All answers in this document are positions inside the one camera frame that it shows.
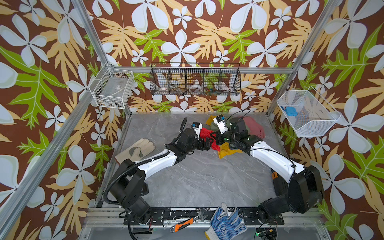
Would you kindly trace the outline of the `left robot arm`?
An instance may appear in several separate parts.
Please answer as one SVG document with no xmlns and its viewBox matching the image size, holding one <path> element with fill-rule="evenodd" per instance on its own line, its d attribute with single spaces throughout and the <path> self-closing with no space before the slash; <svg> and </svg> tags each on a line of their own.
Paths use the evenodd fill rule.
<svg viewBox="0 0 384 240">
<path fill-rule="evenodd" d="M 149 192 L 146 179 L 176 165 L 195 150 L 208 151 L 213 142 L 211 138 L 200 138 L 191 128 L 184 129 L 159 154 L 138 163 L 130 159 L 124 160 L 103 193 L 104 202 L 121 206 L 140 224 L 147 223 L 151 218 L 152 208 L 143 199 Z"/>
</svg>

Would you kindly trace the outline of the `red cloth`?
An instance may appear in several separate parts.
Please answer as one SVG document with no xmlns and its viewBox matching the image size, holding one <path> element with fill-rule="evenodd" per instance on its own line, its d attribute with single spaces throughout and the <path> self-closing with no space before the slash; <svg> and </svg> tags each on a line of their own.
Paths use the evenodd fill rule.
<svg viewBox="0 0 384 240">
<path fill-rule="evenodd" d="M 200 133 L 200 138 L 205 139 L 205 138 L 212 138 L 214 140 L 211 149 L 214 151 L 219 152 L 221 150 L 220 146 L 216 144 L 215 138 L 214 138 L 214 132 L 211 130 L 208 130 L 206 128 L 202 128 L 201 133 Z"/>
</svg>

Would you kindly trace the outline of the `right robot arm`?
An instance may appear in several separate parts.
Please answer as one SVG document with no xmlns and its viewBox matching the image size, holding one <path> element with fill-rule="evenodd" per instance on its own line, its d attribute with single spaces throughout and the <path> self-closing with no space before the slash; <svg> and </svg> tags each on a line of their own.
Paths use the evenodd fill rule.
<svg viewBox="0 0 384 240">
<path fill-rule="evenodd" d="M 261 161 L 274 170 L 286 183 L 284 193 L 270 198 L 258 206 L 258 220 L 270 223 L 282 213 L 304 214 L 324 198 L 320 171 L 305 167 L 277 152 L 262 138 L 249 134 L 243 118 L 226 120 L 220 115 L 214 118 L 218 131 L 212 133 L 217 145 L 228 143 L 231 147 Z"/>
</svg>

